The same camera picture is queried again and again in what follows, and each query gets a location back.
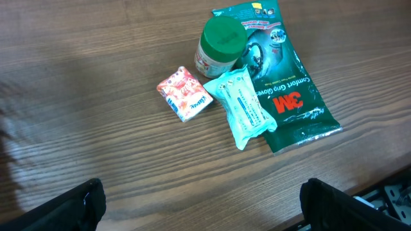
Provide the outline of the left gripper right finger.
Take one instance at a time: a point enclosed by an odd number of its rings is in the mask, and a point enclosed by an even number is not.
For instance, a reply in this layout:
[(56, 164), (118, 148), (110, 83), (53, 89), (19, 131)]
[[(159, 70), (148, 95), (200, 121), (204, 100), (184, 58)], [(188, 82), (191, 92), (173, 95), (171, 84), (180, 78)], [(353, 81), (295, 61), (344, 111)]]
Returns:
[(312, 230), (410, 231), (400, 220), (317, 179), (301, 185), (301, 210)]

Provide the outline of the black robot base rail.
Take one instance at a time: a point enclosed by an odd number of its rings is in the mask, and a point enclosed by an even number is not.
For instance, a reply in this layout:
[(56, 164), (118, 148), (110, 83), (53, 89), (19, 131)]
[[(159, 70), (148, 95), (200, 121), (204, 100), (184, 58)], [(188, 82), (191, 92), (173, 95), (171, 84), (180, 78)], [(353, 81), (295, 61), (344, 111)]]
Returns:
[[(410, 168), (404, 169), (352, 195), (352, 197), (410, 226)], [(316, 231), (312, 230), (311, 225), (305, 220), (287, 229)]]

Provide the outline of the green lid jar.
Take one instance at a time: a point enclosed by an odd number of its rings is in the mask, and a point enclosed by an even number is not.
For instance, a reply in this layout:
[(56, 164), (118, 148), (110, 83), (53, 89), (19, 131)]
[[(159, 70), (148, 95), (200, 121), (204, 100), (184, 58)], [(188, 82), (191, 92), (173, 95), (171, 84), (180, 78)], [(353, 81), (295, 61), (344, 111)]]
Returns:
[(195, 66), (207, 78), (230, 71), (242, 55), (247, 33), (240, 21), (228, 16), (210, 18), (203, 29), (195, 53)]

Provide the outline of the small red snack box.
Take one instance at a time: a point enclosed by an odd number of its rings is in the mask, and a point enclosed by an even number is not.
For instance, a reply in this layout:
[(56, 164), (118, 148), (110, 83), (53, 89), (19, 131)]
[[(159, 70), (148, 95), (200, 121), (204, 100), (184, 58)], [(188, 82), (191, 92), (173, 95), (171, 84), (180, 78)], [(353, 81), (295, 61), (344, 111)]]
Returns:
[(175, 73), (160, 82), (157, 91), (183, 123), (213, 102), (203, 85), (184, 66), (180, 66)]

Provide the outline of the green 3M gloves package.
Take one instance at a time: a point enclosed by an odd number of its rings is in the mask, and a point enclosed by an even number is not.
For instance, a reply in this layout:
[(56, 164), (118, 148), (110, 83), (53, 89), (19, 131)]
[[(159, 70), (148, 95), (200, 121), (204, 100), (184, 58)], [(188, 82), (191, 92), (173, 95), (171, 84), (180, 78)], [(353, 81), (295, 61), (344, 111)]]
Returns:
[(277, 129), (263, 136), (273, 152), (342, 130), (303, 66), (277, 1), (253, 1), (212, 11), (241, 22), (247, 43), (236, 68), (246, 66), (261, 106)]

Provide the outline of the mint green tissue pack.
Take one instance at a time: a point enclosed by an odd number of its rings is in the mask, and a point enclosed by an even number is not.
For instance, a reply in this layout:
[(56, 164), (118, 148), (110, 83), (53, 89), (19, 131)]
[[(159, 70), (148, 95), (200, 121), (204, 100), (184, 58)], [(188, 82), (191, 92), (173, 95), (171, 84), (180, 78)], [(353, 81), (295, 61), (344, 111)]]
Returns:
[(251, 138), (277, 129), (276, 120), (261, 106), (252, 80), (243, 68), (223, 73), (207, 82), (204, 88), (217, 99), (227, 114), (227, 121), (239, 150), (244, 150)]

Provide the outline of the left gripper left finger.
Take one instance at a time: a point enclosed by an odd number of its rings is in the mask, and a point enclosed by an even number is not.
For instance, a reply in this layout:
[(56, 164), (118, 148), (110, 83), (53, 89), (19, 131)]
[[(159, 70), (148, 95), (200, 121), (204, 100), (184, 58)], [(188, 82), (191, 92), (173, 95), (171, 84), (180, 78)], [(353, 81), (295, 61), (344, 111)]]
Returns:
[(1, 224), (1, 230), (95, 231), (106, 211), (100, 179), (92, 178), (25, 214)]

